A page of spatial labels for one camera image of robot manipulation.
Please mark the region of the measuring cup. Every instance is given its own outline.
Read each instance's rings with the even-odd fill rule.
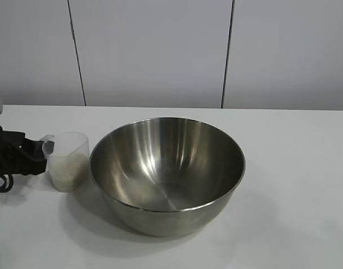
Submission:
[[[54,187],[60,192],[74,191],[88,177],[89,144],[83,133],[47,135],[42,151]]]

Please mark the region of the black cable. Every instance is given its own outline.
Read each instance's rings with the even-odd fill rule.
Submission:
[[[8,171],[8,166],[4,160],[4,158],[2,157],[2,155],[0,154],[0,163],[2,164],[3,168],[5,171]],[[8,173],[8,180],[6,178],[5,175],[0,175],[0,178],[2,178],[3,180],[3,184],[0,186],[0,193],[6,193],[9,192],[12,187],[13,187],[13,176],[11,173]]]

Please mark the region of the mixing bowl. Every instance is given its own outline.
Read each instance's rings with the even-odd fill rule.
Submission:
[[[91,176],[127,225],[175,236],[205,226],[240,183],[245,160],[223,131],[191,119],[155,118],[105,136],[90,159]]]

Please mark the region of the bowl rim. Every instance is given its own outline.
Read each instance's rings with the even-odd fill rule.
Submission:
[[[130,126],[130,125],[133,125],[133,124],[136,124],[136,123],[139,123],[139,122],[147,122],[147,121],[150,121],[150,120],[157,120],[157,119],[182,119],[182,120],[189,120],[189,121],[192,121],[192,122],[197,122],[197,123],[201,123],[201,124],[204,124],[204,125],[207,125],[209,127],[212,127],[212,128],[215,128],[217,129],[219,132],[227,135],[231,141],[233,143],[235,143],[235,145],[237,146],[237,148],[239,149],[240,153],[241,153],[241,156],[242,156],[242,160],[243,160],[243,171],[238,179],[238,181],[235,183],[235,185],[230,189],[228,190],[226,193],[224,193],[223,195],[221,195],[220,197],[218,197],[217,199],[214,199],[208,203],[204,203],[202,205],[199,205],[199,206],[195,206],[195,207],[189,207],[189,208],[184,208],[184,209],[181,209],[181,210],[173,210],[173,211],[163,211],[163,210],[151,210],[151,209],[147,209],[147,208],[141,208],[141,207],[137,207],[137,206],[133,206],[133,205],[130,205],[128,203],[124,203],[110,195],[108,195],[106,193],[105,190],[102,189],[101,186],[99,186],[99,184],[96,182],[96,180],[94,179],[93,177],[93,173],[92,173],[92,168],[91,168],[91,165],[92,165],[92,157],[93,157],[93,154],[94,152],[96,151],[97,147],[108,137],[110,136],[112,133],[124,128],[124,127],[127,127],[127,126]],[[228,135],[226,132],[222,131],[221,129],[211,125],[211,124],[208,124],[208,123],[205,123],[205,122],[201,122],[199,120],[195,120],[195,119],[188,119],[188,118],[180,118],[180,117],[156,117],[156,118],[147,118],[147,119],[141,119],[141,120],[136,120],[135,122],[130,122],[130,123],[127,123],[125,125],[122,125],[120,127],[118,127],[117,129],[114,129],[112,130],[111,132],[109,132],[108,134],[106,134],[101,140],[99,140],[99,142],[95,145],[95,147],[93,148],[92,150],[92,153],[90,155],[90,158],[89,158],[89,176],[91,178],[91,180],[93,181],[93,183],[97,186],[97,188],[99,189],[99,191],[105,196],[105,197],[108,197],[110,199],[112,199],[113,201],[117,202],[117,203],[120,203],[121,205],[124,205],[124,206],[127,206],[127,207],[130,207],[130,208],[133,208],[133,209],[136,209],[136,210],[141,210],[141,211],[148,211],[148,212],[154,212],[154,213],[179,213],[179,212],[186,212],[186,211],[193,211],[193,210],[196,210],[196,209],[199,209],[199,208],[204,208],[204,207],[207,207],[209,205],[212,205],[213,203],[217,203],[218,201],[220,201],[221,199],[223,199],[225,196],[228,196],[230,193],[232,193],[236,187],[238,185],[240,185],[240,182],[242,181],[243,177],[244,177],[244,174],[245,174],[245,167],[246,167],[246,163],[245,163],[245,156],[244,156],[244,152],[243,150],[241,149],[241,147],[239,146],[239,144],[236,143],[236,141],[230,136]]]

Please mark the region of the black device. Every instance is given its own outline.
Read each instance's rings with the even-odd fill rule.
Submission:
[[[46,170],[47,160],[42,152],[43,141],[33,141],[25,133],[4,131],[0,126],[0,193],[13,186],[13,175],[38,175]]]

